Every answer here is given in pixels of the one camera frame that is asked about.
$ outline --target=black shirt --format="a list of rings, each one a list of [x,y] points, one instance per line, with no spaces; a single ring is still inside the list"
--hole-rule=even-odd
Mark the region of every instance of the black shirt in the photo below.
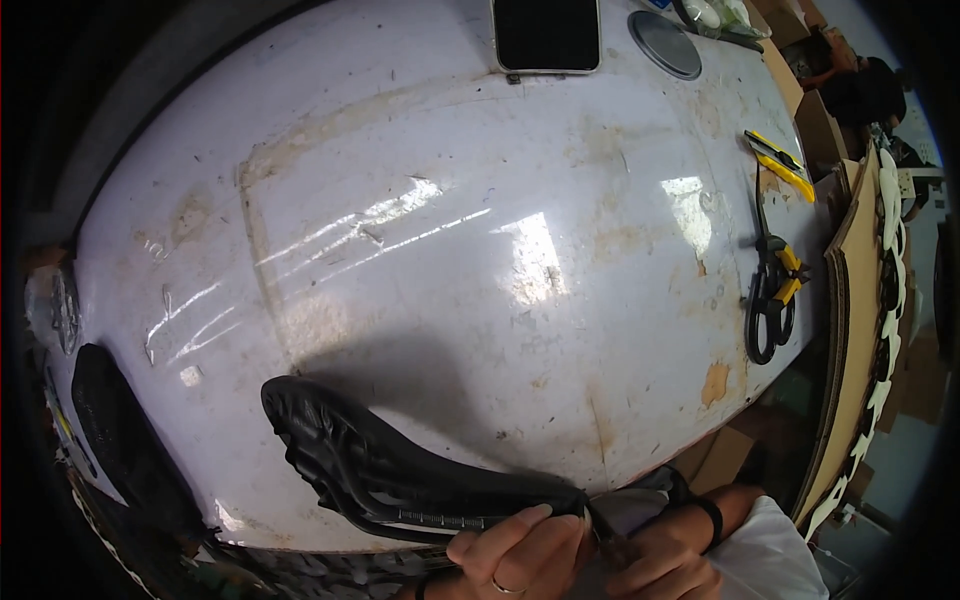
[[[841,126],[885,124],[891,116],[906,117],[906,100],[897,75],[881,59],[868,58],[859,71],[837,73],[820,89],[827,111]]]

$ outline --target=bicycle saddle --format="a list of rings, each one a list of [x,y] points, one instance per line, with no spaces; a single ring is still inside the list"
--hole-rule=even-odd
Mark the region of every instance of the bicycle saddle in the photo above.
[[[287,446],[286,461],[316,491],[318,504],[369,534],[440,545],[452,539],[450,531],[484,531],[541,503],[555,516],[584,515],[582,490],[438,456],[313,380],[275,377],[260,395]]]

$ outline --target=wrist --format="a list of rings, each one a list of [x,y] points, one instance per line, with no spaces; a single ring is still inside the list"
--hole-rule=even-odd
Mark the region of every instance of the wrist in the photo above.
[[[477,595],[463,571],[456,569],[428,581],[423,600],[477,600]]]

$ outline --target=phone screen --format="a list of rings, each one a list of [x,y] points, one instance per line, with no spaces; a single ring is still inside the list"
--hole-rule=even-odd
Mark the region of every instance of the phone screen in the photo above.
[[[597,0],[493,0],[496,54],[508,71],[600,65]]]

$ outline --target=dirty table surface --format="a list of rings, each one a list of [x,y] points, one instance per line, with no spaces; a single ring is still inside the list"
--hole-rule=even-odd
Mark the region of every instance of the dirty table surface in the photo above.
[[[83,341],[224,541],[410,545],[317,506],[261,408],[270,377],[322,376],[443,456],[598,493],[746,406],[820,326],[827,215],[765,179],[814,279],[789,344],[747,360],[740,134],[800,155],[760,54],[695,38],[703,75],[682,82],[603,2],[597,73],[508,85],[487,9],[339,1],[278,25],[158,116],[84,222]],[[73,358],[54,373],[76,425]]]

